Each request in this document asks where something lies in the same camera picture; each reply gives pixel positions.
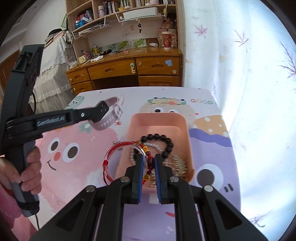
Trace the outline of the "person's left hand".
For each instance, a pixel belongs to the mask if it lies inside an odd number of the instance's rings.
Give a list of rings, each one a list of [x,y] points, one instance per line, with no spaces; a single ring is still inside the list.
[[[12,190],[11,184],[21,184],[24,192],[32,195],[42,190],[41,185],[41,154],[38,147],[35,147],[27,156],[29,166],[20,174],[15,166],[4,157],[1,157],[1,185],[6,190]]]

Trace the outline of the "pink sleeve forearm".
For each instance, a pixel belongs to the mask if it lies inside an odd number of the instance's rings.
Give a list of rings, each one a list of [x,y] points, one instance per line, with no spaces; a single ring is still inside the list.
[[[6,190],[1,185],[1,215],[4,218],[13,240],[30,240],[36,233],[36,228],[28,218],[22,215],[11,190]]]

